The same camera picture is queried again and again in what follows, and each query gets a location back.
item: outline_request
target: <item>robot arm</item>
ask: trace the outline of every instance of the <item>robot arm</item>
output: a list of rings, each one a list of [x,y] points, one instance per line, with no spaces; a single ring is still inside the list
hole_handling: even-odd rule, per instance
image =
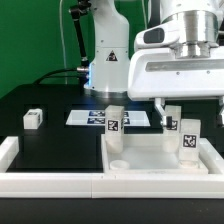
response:
[[[84,85],[84,89],[87,94],[105,98],[127,96],[130,64],[128,57],[129,23],[117,12],[114,1],[79,0],[78,6],[72,7],[70,10],[76,31],[78,31],[82,61],[86,60],[86,55],[83,50],[83,38],[80,37],[80,26],[76,24],[77,17],[79,19],[88,11],[91,11],[93,15],[95,59],[88,66],[89,81]]]
[[[128,82],[132,100],[154,99],[162,121],[165,99],[220,98],[224,107],[224,55],[217,44],[223,3],[161,0],[163,24],[136,37],[139,51],[131,59]],[[224,109],[220,115],[224,124]]]

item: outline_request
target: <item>white tray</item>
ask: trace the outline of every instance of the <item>white tray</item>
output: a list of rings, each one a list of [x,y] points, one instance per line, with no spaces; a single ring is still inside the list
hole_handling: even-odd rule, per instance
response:
[[[161,144],[155,141],[160,135],[126,135],[126,145]],[[7,141],[6,148],[14,148]],[[18,145],[13,150],[18,152]],[[156,169],[142,167],[138,171],[105,173],[1,173],[0,197],[3,198],[224,198],[224,161],[206,139],[200,139],[200,159],[208,174],[169,173],[170,162]]]
[[[121,153],[110,153],[105,135],[102,135],[101,148],[106,174],[208,174],[208,169],[201,160],[198,167],[181,168],[178,152],[162,150],[161,134],[124,135],[123,142]]]

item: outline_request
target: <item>white base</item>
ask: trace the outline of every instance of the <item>white base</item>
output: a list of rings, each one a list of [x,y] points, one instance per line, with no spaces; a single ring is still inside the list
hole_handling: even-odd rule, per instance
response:
[[[224,161],[206,139],[200,145],[207,175],[0,173],[0,197],[224,198]]]

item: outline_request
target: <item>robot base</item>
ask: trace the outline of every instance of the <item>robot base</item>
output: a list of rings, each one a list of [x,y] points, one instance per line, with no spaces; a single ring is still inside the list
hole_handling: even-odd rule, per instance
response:
[[[124,92],[103,92],[103,91],[97,91],[94,89],[90,89],[84,86],[84,92],[86,95],[90,95],[93,97],[99,97],[99,98],[116,98],[116,99],[125,99],[128,97],[127,91]]]

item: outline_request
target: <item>white block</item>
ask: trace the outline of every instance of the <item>white block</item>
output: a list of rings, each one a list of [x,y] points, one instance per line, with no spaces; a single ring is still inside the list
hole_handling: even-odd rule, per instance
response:
[[[24,129],[38,129],[43,121],[41,109],[31,109],[23,117]]]
[[[0,173],[6,172],[18,152],[18,137],[7,137],[0,145]]]
[[[3,173],[0,197],[91,198],[92,174]]]
[[[181,121],[181,139],[179,149],[179,160],[181,166],[195,166],[199,160],[199,137],[201,121],[183,119]]]
[[[180,123],[181,123],[181,107],[166,106],[165,113],[172,116],[172,128],[164,128],[163,130],[163,151],[177,152],[180,144]]]
[[[123,151],[124,107],[110,105],[105,110],[105,138],[112,153]]]

